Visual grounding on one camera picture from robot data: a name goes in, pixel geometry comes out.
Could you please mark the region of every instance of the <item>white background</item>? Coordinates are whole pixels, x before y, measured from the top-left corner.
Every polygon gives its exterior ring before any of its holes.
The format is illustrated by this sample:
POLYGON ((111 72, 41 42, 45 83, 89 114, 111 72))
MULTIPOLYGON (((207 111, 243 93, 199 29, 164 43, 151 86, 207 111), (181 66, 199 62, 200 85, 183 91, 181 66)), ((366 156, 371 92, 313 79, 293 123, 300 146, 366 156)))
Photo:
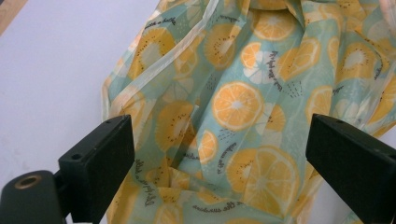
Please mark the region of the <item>white background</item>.
MULTIPOLYGON (((101 122, 101 88, 157 0, 31 0, 0 36, 0 188, 57 159, 101 122)), ((386 141, 396 147, 396 129, 386 141)), ((310 223, 347 206, 328 185, 310 223)))

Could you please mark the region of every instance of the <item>plastic sheet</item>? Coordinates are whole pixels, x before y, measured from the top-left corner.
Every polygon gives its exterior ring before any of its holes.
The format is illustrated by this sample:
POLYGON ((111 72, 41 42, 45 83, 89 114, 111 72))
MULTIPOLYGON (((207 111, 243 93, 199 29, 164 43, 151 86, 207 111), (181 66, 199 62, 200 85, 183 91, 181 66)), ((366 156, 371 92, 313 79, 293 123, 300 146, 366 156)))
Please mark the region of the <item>plastic sheet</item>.
POLYGON ((103 87, 136 149, 109 223, 306 223, 311 116, 394 125, 393 46, 376 1, 162 0, 103 87))

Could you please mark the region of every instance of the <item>metal screw hole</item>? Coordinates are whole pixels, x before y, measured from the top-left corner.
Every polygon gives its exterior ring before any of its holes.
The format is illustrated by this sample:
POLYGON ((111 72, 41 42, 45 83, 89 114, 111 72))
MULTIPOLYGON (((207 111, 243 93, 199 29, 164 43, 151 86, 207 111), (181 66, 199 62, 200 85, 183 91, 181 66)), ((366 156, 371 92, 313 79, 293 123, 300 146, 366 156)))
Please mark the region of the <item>metal screw hole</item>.
POLYGON ((36 185, 41 180, 41 175, 28 175, 23 179, 20 179, 16 184, 16 189, 28 189, 36 185))

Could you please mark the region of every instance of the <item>black plastic bracket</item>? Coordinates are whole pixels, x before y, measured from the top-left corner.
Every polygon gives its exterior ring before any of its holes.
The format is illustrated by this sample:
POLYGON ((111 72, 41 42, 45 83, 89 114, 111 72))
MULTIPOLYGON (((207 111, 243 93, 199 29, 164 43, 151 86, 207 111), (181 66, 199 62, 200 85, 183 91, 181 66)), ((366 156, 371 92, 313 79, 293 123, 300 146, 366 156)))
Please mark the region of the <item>black plastic bracket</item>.
POLYGON ((396 215, 396 150, 345 123, 314 115, 306 157, 364 223, 396 215))
POLYGON ((0 223, 99 223, 134 162, 130 116, 99 125, 59 159, 60 171, 21 175, 3 188, 0 223))

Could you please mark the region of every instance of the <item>yellow citrus slice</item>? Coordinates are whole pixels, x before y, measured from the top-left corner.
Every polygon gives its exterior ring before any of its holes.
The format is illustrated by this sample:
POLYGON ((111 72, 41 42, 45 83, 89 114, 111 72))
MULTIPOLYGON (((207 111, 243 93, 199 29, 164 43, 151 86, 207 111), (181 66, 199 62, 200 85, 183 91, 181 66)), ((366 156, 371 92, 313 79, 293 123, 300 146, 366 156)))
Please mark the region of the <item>yellow citrus slice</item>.
POLYGON ((197 192, 196 194, 197 194, 198 199, 206 204, 214 204, 214 203, 220 203, 220 202, 224 201, 224 199, 220 198, 219 196, 210 192, 209 190, 197 192))
POLYGON ((175 189, 189 189, 190 176, 179 170, 170 169, 171 188, 175 189))
POLYGON ((224 128, 240 131, 250 127, 263 110, 261 93, 244 82, 229 82, 215 93, 212 112, 224 128))
POLYGON ((260 39, 278 41, 288 37, 296 27, 294 17, 287 10, 264 11, 251 9, 251 30, 260 39))
POLYGON ((319 55, 320 42, 314 37, 303 38, 287 79, 296 77, 314 66, 318 62, 319 55))
POLYGON ((229 220, 225 224, 262 224, 262 222, 252 218, 239 217, 229 220))
POLYGON ((183 140, 181 141, 181 143, 184 146, 197 148, 195 130, 194 130, 194 127, 192 126, 191 122, 189 122, 189 126, 187 127, 186 133, 184 134, 184 137, 183 137, 183 140))
POLYGON ((384 133, 386 133, 387 131, 389 131, 389 129, 391 129, 393 126, 396 125, 396 121, 393 121, 391 124, 379 128, 378 130, 376 130, 373 134, 374 137, 379 138, 380 136, 382 136, 384 133))
POLYGON ((256 63, 256 54, 259 52, 261 45, 260 42, 252 42, 242 50, 241 61, 246 68, 252 68, 256 63))
POLYGON ((155 140, 161 150, 181 143, 190 122, 192 104, 186 101, 174 101, 166 105, 157 118, 155 140))
POLYGON ((107 208, 108 223, 127 223, 141 190, 142 188, 134 183, 131 174, 125 176, 113 201, 107 208))
POLYGON ((319 86, 311 92, 305 107, 308 124, 311 123, 313 114, 328 115, 332 105, 332 87, 319 86))
POLYGON ((212 161, 218 152, 218 138, 210 131, 205 130, 198 147, 199 160, 202 164, 212 161))
POLYGON ((337 4, 344 16, 354 17, 360 21, 364 20, 366 13, 361 7, 359 0, 337 0, 337 4))
POLYGON ((236 25, 224 23, 215 25, 207 35, 204 55, 216 69, 224 69, 233 61, 234 42, 240 30, 236 25))
POLYGON ((336 4, 320 3, 320 5, 318 6, 318 12, 321 15, 321 20, 334 19, 338 24, 338 28, 343 28, 344 17, 341 13, 340 7, 336 4))
POLYGON ((314 194, 313 195, 300 195, 297 199, 296 204, 293 206, 293 212, 291 214, 295 220, 299 220, 299 223, 308 223, 308 219, 311 215, 311 208, 314 205, 314 194))
POLYGON ((293 65, 293 61, 297 55, 297 52, 298 48, 289 49, 279 58, 279 61, 277 61, 278 73, 285 81, 291 78, 290 69, 293 65))
POLYGON ((197 171, 194 175, 197 179, 203 180, 204 176, 202 175, 202 171, 197 171))
POLYGON ((384 118, 394 107, 396 101, 396 77, 390 80, 390 83, 382 93, 378 107, 376 108, 373 116, 370 118, 369 123, 373 123, 384 118))
POLYGON ((365 44, 354 42, 348 45, 344 58, 337 67, 335 84, 355 77, 372 77, 376 61, 375 52, 365 44))
POLYGON ((155 224, 178 224, 183 223, 183 212, 180 206, 174 205, 172 203, 162 204, 158 208, 154 222, 155 224))
POLYGON ((146 173, 147 181, 158 187, 167 187, 169 184, 168 161, 163 157, 160 166, 146 173))
POLYGON ((327 55, 329 56, 330 62, 332 63, 332 66, 334 68, 337 67, 339 46, 340 46, 340 40, 336 36, 333 36, 329 40, 329 45, 327 46, 327 55))
POLYGON ((155 214, 154 223, 183 223, 182 209, 177 204, 181 189, 158 188, 163 204, 155 214))
POLYGON ((153 28, 144 33, 137 45, 128 77, 137 78, 175 46, 175 40, 165 28, 153 28))
POLYGON ((234 191, 238 193, 244 191, 255 156, 256 149, 246 148, 234 153, 230 158, 226 168, 226 174, 234 191))
POLYGON ((180 197, 181 189, 157 188, 163 203, 176 203, 180 197))
POLYGON ((280 148, 258 149, 250 170, 243 203, 283 217, 295 200, 299 175, 294 159, 280 148))
POLYGON ((265 10, 281 10, 288 8, 284 0, 258 0, 257 2, 261 6, 261 9, 265 10))
POLYGON ((199 57, 196 51, 204 37, 203 34, 196 36, 192 43, 175 59, 176 79, 191 75, 193 69, 198 64, 199 57))
POLYGON ((137 130, 142 121, 142 111, 146 104, 145 96, 143 93, 138 92, 134 96, 132 96, 128 102, 122 107, 120 111, 121 114, 129 114, 132 119, 132 126, 134 130, 137 130))
POLYGON ((282 132, 286 124, 285 113, 279 105, 275 105, 265 128, 282 132))

